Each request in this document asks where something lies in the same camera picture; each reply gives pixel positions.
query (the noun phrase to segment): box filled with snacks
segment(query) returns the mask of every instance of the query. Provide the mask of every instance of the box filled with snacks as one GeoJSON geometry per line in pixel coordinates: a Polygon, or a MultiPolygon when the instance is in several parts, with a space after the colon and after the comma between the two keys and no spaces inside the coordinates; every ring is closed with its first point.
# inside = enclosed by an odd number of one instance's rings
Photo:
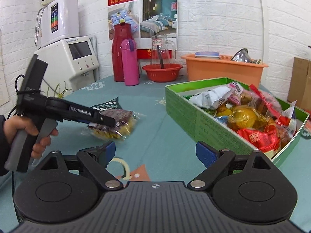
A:
{"type": "Polygon", "coordinates": [[[260,149],[280,165],[301,138],[309,114],[264,88],[230,78],[165,87],[167,113],[196,142],[237,154],[260,149]]]}

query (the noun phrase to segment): teal tablecloth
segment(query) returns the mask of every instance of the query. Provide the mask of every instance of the teal tablecloth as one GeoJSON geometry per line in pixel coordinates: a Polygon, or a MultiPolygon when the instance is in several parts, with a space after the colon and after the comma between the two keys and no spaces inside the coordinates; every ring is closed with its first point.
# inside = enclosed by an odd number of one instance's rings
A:
{"type": "MultiPolygon", "coordinates": [[[[179,78],[179,82],[185,80],[186,78],[179,78]]],[[[143,114],[133,134],[125,141],[116,142],[116,156],[128,163],[130,171],[145,166],[143,174],[147,174],[151,181],[183,180],[188,183],[205,167],[196,158],[195,142],[166,113],[165,85],[153,83],[143,77],[138,86],[126,87],[124,83],[116,83],[113,77],[108,77],[74,92],[66,100],[93,106],[118,97],[123,109],[143,114]]],[[[59,136],[53,138],[45,155],[52,150],[75,154],[80,149],[103,143],[93,137],[82,123],[64,121],[59,124],[58,130],[59,136]]],[[[310,157],[311,140],[301,137],[296,148],[280,167],[298,192],[298,203],[291,220],[305,231],[311,229],[310,157]]],[[[107,169],[115,176],[123,174],[123,168],[117,162],[111,162],[107,169]]],[[[11,182],[8,179],[0,188],[0,229],[8,232],[16,225],[11,182]]]]}

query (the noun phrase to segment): red thermos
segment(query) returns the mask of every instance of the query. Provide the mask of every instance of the red thermos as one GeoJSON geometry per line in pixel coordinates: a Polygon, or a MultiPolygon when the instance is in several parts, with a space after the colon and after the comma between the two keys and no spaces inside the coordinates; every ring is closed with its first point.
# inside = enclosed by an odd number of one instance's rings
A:
{"type": "Polygon", "coordinates": [[[132,37],[131,25],[129,23],[120,23],[114,26],[114,40],[112,42],[112,65],[114,69],[114,81],[123,82],[123,64],[121,44],[123,40],[132,37]]]}

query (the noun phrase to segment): cardboard box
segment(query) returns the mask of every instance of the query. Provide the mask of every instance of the cardboard box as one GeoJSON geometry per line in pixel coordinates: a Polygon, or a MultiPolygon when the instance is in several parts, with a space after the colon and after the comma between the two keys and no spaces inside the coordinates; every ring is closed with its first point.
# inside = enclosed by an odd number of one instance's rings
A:
{"type": "MultiPolygon", "coordinates": [[[[256,147],[244,140],[230,128],[217,122],[211,115],[188,102],[185,92],[196,92],[201,89],[226,85],[236,81],[227,77],[191,81],[165,86],[167,113],[196,142],[204,141],[215,149],[227,148],[236,154],[250,154],[256,147]]],[[[239,82],[245,89],[248,85],[239,82]]],[[[289,103],[277,99],[285,110],[289,103]]],[[[281,165],[301,138],[300,133],[307,122],[309,114],[300,108],[295,108],[298,130],[293,139],[272,159],[277,166],[281,165]]]]}
{"type": "Polygon", "coordinates": [[[296,106],[311,110],[311,61],[294,58],[293,73],[287,100],[296,106]]]}

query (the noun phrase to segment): gray ribbed surface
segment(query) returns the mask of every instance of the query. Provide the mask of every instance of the gray ribbed surface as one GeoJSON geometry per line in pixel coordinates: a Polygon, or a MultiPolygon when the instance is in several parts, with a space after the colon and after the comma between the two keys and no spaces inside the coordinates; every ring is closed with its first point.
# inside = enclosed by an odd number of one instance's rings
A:
{"type": "Polygon", "coordinates": [[[290,222],[272,226],[239,223],[220,213],[203,192],[183,182],[130,182],[107,193],[86,216],[70,223],[38,225],[25,222],[14,233],[291,233],[290,222]]]}

